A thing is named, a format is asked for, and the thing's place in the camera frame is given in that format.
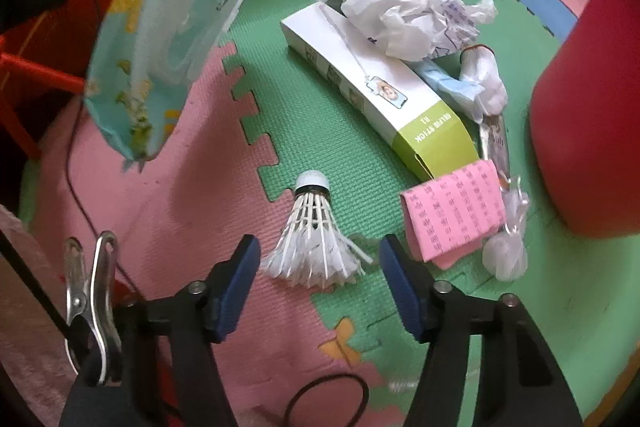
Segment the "teal wet wipes package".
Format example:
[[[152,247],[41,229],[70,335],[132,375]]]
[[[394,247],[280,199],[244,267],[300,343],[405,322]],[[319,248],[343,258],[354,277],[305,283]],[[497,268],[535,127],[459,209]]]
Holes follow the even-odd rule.
[[[208,54],[244,0],[112,0],[85,83],[86,109],[125,168],[158,156]]]

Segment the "white plastic bag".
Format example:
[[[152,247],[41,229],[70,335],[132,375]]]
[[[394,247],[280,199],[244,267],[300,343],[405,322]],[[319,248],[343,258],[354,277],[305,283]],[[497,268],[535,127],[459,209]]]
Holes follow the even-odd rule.
[[[476,43],[498,15],[494,0],[345,0],[343,15],[385,55],[420,62]]]

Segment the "metal spring clip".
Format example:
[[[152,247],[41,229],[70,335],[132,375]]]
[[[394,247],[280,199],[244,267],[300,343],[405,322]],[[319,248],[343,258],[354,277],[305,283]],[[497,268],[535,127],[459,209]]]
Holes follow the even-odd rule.
[[[122,340],[113,313],[117,257],[111,231],[96,240],[90,267],[78,239],[65,243],[65,350],[74,371],[87,373],[90,386],[115,384],[122,378]]]

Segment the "white shuttlecock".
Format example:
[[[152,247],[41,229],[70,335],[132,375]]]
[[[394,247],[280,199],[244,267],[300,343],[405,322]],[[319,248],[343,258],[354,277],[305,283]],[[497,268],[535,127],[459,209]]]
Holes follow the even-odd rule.
[[[318,170],[302,172],[293,207],[262,272],[293,286],[326,289],[355,283],[373,259],[344,235],[331,206],[330,182]]]

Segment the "small clear wrapper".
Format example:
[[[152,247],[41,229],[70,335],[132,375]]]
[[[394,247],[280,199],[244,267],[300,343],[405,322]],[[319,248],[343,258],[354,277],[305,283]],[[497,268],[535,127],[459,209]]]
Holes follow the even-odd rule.
[[[528,254],[524,244],[530,200],[522,190],[521,178],[511,180],[510,188],[502,196],[506,208],[506,223],[491,236],[483,249],[485,269],[500,282],[519,279],[528,268]]]

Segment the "pink folded paper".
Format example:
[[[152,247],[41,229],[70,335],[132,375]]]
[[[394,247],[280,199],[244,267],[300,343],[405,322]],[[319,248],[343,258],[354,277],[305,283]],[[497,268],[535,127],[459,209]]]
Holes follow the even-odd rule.
[[[447,270],[478,251],[506,223],[498,172],[479,160],[400,194],[407,243],[416,261]]]

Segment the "silver foil tube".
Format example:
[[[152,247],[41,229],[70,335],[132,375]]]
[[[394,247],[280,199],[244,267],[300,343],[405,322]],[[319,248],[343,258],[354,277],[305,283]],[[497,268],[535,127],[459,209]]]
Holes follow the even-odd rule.
[[[485,160],[491,160],[497,169],[498,176],[509,182],[510,160],[506,124],[502,115],[485,116],[480,123],[480,149]]]

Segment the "red bucket green rim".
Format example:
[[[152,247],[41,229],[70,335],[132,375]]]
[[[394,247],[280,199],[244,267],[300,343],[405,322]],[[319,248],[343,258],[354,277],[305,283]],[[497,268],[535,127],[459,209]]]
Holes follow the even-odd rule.
[[[638,233],[639,0],[588,1],[535,84],[529,127],[567,228]]]

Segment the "white green cardboard box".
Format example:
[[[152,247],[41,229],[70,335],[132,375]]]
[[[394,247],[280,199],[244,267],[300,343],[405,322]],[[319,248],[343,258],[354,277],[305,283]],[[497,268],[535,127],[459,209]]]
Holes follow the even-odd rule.
[[[306,6],[281,20],[281,29],[288,46],[340,91],[419,180],[480,159],[454,110],[329,5]]]

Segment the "light blue face mask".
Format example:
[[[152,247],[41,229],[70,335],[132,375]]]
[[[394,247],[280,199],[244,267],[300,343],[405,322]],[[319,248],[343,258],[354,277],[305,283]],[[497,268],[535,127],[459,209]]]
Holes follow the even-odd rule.
[[[477,124],[482,122],[484,112],[480,107],[480,95],[484,88],[479,83],[451,77],[428,58],[420,62],[407,62],[406,65],[457,113],[462,113]]]

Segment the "crumpled white tissue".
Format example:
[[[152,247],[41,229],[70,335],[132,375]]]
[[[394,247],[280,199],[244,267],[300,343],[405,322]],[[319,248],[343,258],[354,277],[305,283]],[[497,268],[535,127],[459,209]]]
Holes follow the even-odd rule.
[[[479,124],[486,116],[500,115],[509,98],[492,49],[484,44],[471,46],[461,53],[460,64],[459,80],[475,89],[468,116]]]

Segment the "red stool frame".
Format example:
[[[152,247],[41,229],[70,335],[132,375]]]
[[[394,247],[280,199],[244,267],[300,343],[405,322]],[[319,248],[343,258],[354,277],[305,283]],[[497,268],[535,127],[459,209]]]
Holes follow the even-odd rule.
[[[1,38],[1,72],[2,74],[17,75],[20,78],[39,84],[50,89],[58,89],[74,95],[81,95],[85,90],[85,79],[66,74],[60,70],[44,66],[34,61],[26,60],[15,54],[6,52],[6,40]],[[1,126],[15,144],[29,158],[36,160],[40,157],[40,148],[32,136],[27,132],[17,113],[11,107],[4,95],[1,95]]]

